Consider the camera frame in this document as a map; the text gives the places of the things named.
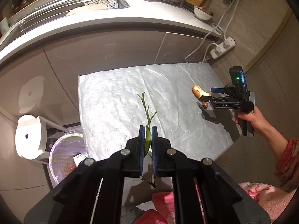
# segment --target white power strip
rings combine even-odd
[[[218,45],[215,49],[211,50],[211,56],[213,59],[219,58],[232,50],[236,46],[236,42],[231,38],[228,37],[224,40],[220,45]]]

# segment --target silver table cover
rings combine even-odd
[[[209,64],[164,64],[100,71],[78,78],[80,120],[87,151],[95,160],[109,158],[138,136],[146,125],[145,110],[137,96],[145,92],[158,135],[189,158],[217,159],[239,137],[229,110],[207,110],[198,106],[192,86],[209,92],[223,87]],[[144,171],[150,165],[145,159]],[[153,190],[140,179],[126,179],[123,204],[142,203],[150,194],[167,191],[171,180],[163,179]]]

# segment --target hand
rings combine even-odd
[[[253,110],[253,113],[234,113],[234,118],[237,126],[241,124],[239,120],[246,120],[251,123],[255,133],[262,135],[263,132],[272,127],[268,121],[264,118],[257,106]]]

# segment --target power plug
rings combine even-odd
[[[224,40],[221,44],[219,44],[215,49],[211,50],[211,56],[213,59],[219,58],[220,56],[223,56],[230,50],[232,50],[236,46],[236,42],[231,38],[227,38]]]

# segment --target white stool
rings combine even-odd
[[[20,157],[40,163],[48,163],[47,128],[68,132],[68,129],[41,116],[24,115],[18,120],[15,144]]]

